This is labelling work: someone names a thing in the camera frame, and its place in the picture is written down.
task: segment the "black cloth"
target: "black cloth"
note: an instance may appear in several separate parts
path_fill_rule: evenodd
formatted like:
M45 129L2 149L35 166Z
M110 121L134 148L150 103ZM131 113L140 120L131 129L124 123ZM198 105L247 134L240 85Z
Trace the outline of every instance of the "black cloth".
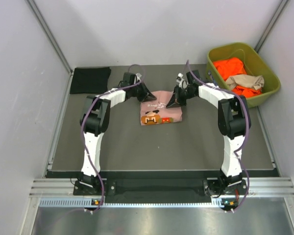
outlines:
M102 94L108 90L109 67L76 68L74 70L70 94Z

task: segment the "purple cable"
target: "purple cable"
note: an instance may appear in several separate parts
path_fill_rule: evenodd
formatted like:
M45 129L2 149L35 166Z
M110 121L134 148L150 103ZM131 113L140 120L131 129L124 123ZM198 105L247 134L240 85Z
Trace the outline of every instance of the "purple cable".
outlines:
M134 64L134 65L131 65L131 66L128 68L128 71L129 71L133 66L138 66L138 67L140 67L140 68L142 69L142 71L143 71L142 79L140 79L140 81L139 81L138 83L135 83L135 84L130 85L130 86L127 86L127 87L117 88L117 89L113 90L113 92L117 92L117 91L120 91L120 90L125 90L125 89L131 88L131 87L135 87L135 86L139 85L140 83L142 83L142 81L143 81L144 78L145 78L145 74L146 74L144 67L142 67L142 66L140 66L140 65L138 65L138 64ZM98 178L99 178L100 184L101 184L101 200L100 200L100 203L99 203L98 207L94 210L94 212L96 212L97 210L99 210L100 206L102 206L102 204L103 204L103 198L104 198L104 185L103 185L103 181L102 181L101 176L99 175L97 169L95 168L95 166L94 166L94 164L93 164L93 162L92 162L92 160L91 160L91 158L90 158L89 151L88 151L88 148L87 148L86 143L85 143L84 129L85 129L85 123L86 123L86 120L87 120L89 114L91 113L91 111L92 111L94 105L95 105L96 102L99 100L99 98L102 97L102 96L105 95L105 94L109 94L109 92L106 92L106 93L103 93L103 94L98 95L97 98L93 101L92 105L90 106L89 110L87 111L87 113L86 113L86 115L85 115L85 117L84 117L84 120L83 120L82 125L81 125L81 128L80 128L80 137L81 137L81 140L82 140L82 142L83 142L84 148L85 148L85 150L86 150L86 153L87 153L87 157L88 157L89 163L90 163L90 165L92 166L92 168L94 169L96 175L97 175Z
M238 151L242 150L242 149L245 147L246 142L247 142L247 140L248 140L248 136L249 136L249 121L248 121L247 109L246 109L245 104L243 103L242 99L240 98L240 96L237 95L236 93L234 93L234 92L232 92L232 91L229 91L229 90L226 90L226 89L221 89L221 88L219 88L219 87L212 87L212 86L209 86L209 85L207 85L206 83L202 82L199 78L197 78L196 75L195 75L195 74L192 72L192 70L191 70L190 60L187 60L187 61L186 61L186 65L185 65L185 67L186 67L186 66L188 67L188 69L189 69L191 75L193 76L194 79L196 79L196 81L198 81L200 84L202 84L202 85L204 85L204 86L206 86L206 87L209 87L209 88L211 88L211 89L214 89L214 90L217 90L217 91L220 91L220 92L226 92L226 93L228 93L228 94L232 94L232 95L234 95L234 96L239 100L240 105L241 105L241 107L242 107L242 109L243 109L243 113L244 113L244 116L245 116L245 139L244 139L242 145L241 145L238 149L234 150L234 153L235 153L235 155L237 156L237 159L239 160L239 163L240 163L240 165L241 165L241 168L244 170L244 172L245 172L245 174L246 174L246 177L247 177L247 189L246 189L246 193L244 194L243 199L241 200L241 203L240 203L240 204L239 204L239 205L233 210L233 212L235 212L239 207L241 207L241 204L245 201L245 199L246 199L246 197L247 197L247 195L248 195L248 191L249 191L249 174L248 174L246 168L244 167L244 165L243 165L241 159L238 158L239 155L238 155L238 153L237 153Z

